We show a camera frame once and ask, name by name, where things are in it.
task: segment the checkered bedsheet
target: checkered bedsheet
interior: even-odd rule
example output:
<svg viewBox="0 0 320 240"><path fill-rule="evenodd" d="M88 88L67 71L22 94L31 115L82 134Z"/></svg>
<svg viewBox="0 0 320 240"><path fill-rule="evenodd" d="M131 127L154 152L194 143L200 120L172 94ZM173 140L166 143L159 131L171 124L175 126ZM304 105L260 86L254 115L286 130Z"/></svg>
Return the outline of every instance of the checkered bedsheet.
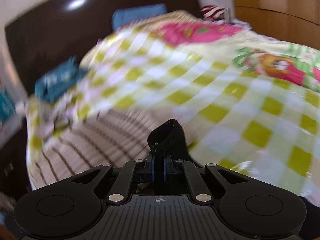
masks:
<svg viewBox="0 0 320 240"><path fill-rule="evenodd" d="M134 29L107 37L89 62L90 73L67 92L76 93L74 120L112 107L169 107L196 133L189 150L200 164L218 163L320 205L315 92L183 52ZM38 106L30 100L29 165L44 147Z"/></svg>

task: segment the headboard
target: headboard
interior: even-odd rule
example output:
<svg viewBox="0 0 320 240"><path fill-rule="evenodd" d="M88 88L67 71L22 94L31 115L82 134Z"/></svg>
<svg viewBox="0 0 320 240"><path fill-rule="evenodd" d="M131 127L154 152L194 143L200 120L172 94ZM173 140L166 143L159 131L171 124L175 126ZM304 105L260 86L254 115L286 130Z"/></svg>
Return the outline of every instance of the headboard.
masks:
<svg viewBox="0 0 320 240"><path fill-rule="evenodd" d="M202 18L197 0L49 0L14 20L5 33L28 94L44 73L70 56L80 61L98 39L112 33L115 10L157 3L165 3L168 12L182 9Z"/></svg>

